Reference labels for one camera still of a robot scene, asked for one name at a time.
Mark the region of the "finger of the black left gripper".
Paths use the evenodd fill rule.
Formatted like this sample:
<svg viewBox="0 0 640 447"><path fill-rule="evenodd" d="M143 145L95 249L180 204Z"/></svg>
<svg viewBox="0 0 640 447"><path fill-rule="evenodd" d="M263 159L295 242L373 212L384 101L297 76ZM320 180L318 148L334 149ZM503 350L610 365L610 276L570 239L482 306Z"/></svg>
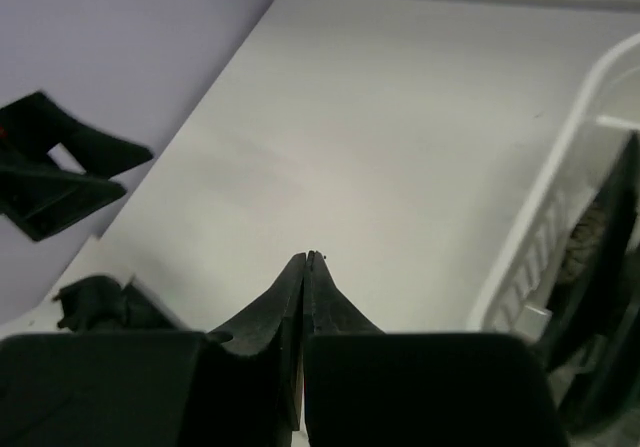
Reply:
<svg viewBox="0 0 640 447"><path fill-rule="evenodd" d="M1 148L36 163L63 146L88 173L123 173L153 159L143 146L111 136L67 113L37 91L1 108Z"/></svg>
<svg viewBox="0 0 640 447"><path fill-rule="evenodd" d="M126 194L121 184L48 164L1 161L1 214L33 241L73 226Z"/></svg>

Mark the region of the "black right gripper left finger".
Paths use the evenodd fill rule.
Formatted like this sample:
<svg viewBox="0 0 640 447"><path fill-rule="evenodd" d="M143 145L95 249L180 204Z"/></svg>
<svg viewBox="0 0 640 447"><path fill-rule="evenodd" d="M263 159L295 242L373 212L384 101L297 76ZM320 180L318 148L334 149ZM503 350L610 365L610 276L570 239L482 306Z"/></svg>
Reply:
<svg viewBox="0 0 640 447"><path fill-rule="evenodd" d="M189 401L191 446L290 446L302 410L305 255L207 334Z"/></svg>

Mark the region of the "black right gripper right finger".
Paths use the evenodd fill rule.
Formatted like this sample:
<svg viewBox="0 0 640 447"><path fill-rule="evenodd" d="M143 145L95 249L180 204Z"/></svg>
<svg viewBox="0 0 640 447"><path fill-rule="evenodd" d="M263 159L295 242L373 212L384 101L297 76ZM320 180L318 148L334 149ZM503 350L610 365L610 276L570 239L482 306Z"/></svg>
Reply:
<svg viewBox="0 0 640 447"><path fill-rule="evenodd" d="M505 334L390 334L318 252L303 287L304 414L313 446L564 446L546 377Z"/></svg>

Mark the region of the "large black floral plate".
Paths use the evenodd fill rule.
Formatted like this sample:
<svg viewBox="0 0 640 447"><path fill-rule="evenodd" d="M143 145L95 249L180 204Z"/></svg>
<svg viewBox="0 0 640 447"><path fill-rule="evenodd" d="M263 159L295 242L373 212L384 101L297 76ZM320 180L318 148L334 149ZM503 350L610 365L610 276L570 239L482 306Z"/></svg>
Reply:
<svg viewBox="0 0 640 447"><path fill-rule="evenodd" d="M639 136L627 134L608 176L566 244L552 318L534 350L549 373L584 352L558 405L573 437L603 432L639 404L639 252L627 249L638 219Z"/></svg>

